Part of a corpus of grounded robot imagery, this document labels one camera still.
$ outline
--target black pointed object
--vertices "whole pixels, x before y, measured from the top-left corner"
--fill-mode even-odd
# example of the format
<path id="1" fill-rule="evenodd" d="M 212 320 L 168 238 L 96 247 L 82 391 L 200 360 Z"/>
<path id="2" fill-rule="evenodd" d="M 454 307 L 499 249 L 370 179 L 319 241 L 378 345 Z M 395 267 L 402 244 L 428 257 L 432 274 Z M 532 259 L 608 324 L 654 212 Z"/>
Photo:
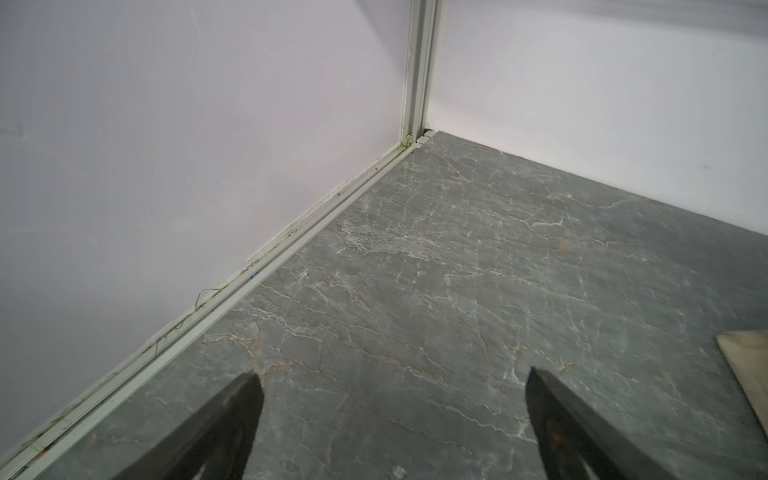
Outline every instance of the black pointed object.
<path id="1" fill-rule="evenodd" d="M 238 480 L 263 405 L 259 377 L 243 373 L 112 480 Z"/>
<path id="2" fill-rule="evenodd" d="M 549 480 L 675 478 L 546 370 L 531 368 L 525 403 Z"/>

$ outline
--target baseboard trim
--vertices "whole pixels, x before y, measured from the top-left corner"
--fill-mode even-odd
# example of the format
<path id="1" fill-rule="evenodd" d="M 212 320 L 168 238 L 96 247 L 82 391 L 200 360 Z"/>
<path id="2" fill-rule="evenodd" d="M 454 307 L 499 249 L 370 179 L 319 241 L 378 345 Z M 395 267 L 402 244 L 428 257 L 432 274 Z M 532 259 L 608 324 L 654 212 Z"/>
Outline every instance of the baseboard trim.
<path id="1" fill-rule="evenodd" d="M 144 347 L 62 409 L 30 439 L 12 450 L 15 454 L 11 454 L 0 468 L 0 478 L 29 480 L 43 472 L 403 158 L 426 143 L 434 133 L 426 132 L 419 141 L 407 148 L 397 147 L 355 180 L 326 195 L 255 252 L 242 270 L 211 289 L 206 296 L 199 297 L 196 305 L 183 316 L 163 328 Z"/>

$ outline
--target gray marble floor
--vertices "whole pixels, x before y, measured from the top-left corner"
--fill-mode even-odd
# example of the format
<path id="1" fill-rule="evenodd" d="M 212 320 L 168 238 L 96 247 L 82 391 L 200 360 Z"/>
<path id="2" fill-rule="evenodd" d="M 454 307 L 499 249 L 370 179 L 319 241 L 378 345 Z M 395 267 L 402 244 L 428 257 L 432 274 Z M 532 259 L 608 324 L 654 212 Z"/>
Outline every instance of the gray marble floor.
<path id="1" fill-rule="evenodd" d="M 766 288 L 768 237 L 437 134 L 42 478 L 109 478 L 251 369 L 247 478 L 544 478 L 531 366 L 682 478 L 760 477 L 714 336 Z"/>

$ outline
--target beige mat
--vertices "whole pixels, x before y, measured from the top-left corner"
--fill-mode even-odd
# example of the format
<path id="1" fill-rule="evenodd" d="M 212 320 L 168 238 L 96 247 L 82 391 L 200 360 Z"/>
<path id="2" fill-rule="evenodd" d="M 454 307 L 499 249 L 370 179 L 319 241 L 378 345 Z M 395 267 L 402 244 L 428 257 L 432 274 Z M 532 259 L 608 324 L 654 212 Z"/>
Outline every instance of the beige mat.
<path id="1" fill-rule="evenodd" d="M 768 330 L 721 333 L 717 345 L 768 436 Z"/>

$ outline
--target white panel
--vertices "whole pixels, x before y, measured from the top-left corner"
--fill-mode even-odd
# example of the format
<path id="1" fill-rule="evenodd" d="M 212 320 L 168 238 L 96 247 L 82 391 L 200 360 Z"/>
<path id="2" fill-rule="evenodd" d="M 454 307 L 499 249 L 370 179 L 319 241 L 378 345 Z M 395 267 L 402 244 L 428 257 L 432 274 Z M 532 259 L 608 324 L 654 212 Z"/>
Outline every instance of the white panel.
<path id="1" fill-rule="evenodd" d="M 428 127 L 768 233 L 766 11 L 528 3 L 446 1 Z"/>
<path id="2" fill-rule="evenodd" d="M 410 2 L 0 6 L 0 452 L 399 139 Z"/>

